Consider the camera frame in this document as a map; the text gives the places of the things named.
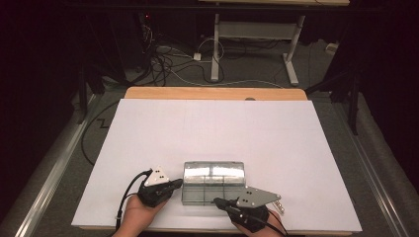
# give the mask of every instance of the white board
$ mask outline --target white board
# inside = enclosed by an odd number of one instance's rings
[[[362,230],[310,101],[121,100],[72,225],[115,226],[137,174],[161,166],[179,179],[186,161],[244,162],[248,186],[282,196],[289,231]],[[150,229],[235,229],[224,211],[183,206],[181,195]]]

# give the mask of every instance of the wooden table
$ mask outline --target wooden table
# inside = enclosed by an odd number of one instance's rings
[[[306,101],[300,89],[130,87],[126,99]]]
[[[276,5],[300,5],[300,6],[348,6],[349,0],[200,0],[203,2],[241,3],[241,4],[276,4]],[[219,14],[215,14],[213,33],[213,54],[211,65],[211,77],[213,82],[218,81],[219,61],[219,38],[248,38],[248,39],[270,39],[270,40],[291,40],[288,53],[283,54],[285,67],[293,86],[298,85],[298,79],[293,69],[293,53],[298,43],[302,24],[305,16],[299,16],[296,24],[277,23],[249,23],[249,22],[223,22]]]
[[[72,225],[113,228],[134,176],[161,166],[170,179],[182,178],[186,161],[243,162],[246,185],[283,197],[283,223],[290,234],[350,235],[362,230],[304,92],[253,88],[129,88]],[[181,193],[175,191],[148,230],[238,232],[214,206],[183,206]]]

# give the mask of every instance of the clear plastic box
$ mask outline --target clear plastic box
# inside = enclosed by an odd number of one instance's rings
[[[210,205],[214,198],[236,199],[246,186],[243,162],[185,162],[183,205]]]

